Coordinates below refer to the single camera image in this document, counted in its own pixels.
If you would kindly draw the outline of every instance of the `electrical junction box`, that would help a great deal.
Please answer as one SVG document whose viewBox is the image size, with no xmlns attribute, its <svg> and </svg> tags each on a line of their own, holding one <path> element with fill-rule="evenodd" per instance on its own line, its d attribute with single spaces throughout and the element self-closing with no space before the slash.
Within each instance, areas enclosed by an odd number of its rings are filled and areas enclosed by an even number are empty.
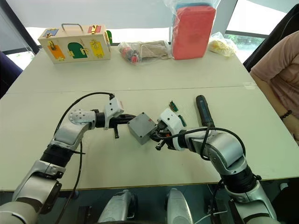
<svg viewBox="0 0 299 224">
<path fill-rule="evenodd" d="M 131 134 L 142 145 L 150 140 L 150 134 L 156 129 L 155 125 L 155 122 L 145 113 L 139 114 L 128 122 Z"/>
<path fill-rule="evenodd" d="M 107 60 L 111 47 L 105 25 L 63 23 L 38 38 L 53 63 Z"/>
</svg>

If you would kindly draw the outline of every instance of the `plastic bag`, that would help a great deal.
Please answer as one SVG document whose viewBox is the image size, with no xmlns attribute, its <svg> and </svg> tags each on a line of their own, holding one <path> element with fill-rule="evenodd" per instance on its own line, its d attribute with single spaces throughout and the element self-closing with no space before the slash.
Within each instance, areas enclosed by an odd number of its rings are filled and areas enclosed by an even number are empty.
<svg viewBox="0 0 299 224">
<path fill-rule="evenodd" d="M 173 14 L 177 14 L 177 10 L 186 6 L 211 6 L 217 9 L 221 0 L 163 0 L 164 4 L 171 9 Z"/>
<path fill-rule="evenodd" d="M 122 42 L 117 46 L 121 56 L 131 64 L 152 62 L 171 57 L 170 47 L 166 41 Z"/>
<path fill-rule="evenodd" d="M 235 43 L 230 39 L 225 39 L 220 32 L 211 35 L 208 49 L 226 57 L 233 56 L 238 50 Z"/>
</svg>

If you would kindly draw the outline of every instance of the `pink shirt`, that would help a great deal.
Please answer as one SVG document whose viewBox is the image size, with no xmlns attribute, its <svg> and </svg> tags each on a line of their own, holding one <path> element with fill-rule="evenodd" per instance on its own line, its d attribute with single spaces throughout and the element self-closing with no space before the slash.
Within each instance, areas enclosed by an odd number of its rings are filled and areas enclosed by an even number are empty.
<svg viewBox="0 0 299 224">
<path fill-rule="evenodd" d="M 299 119 L 299 31 L 277 43 L 252 69 Z"/>
</svg>

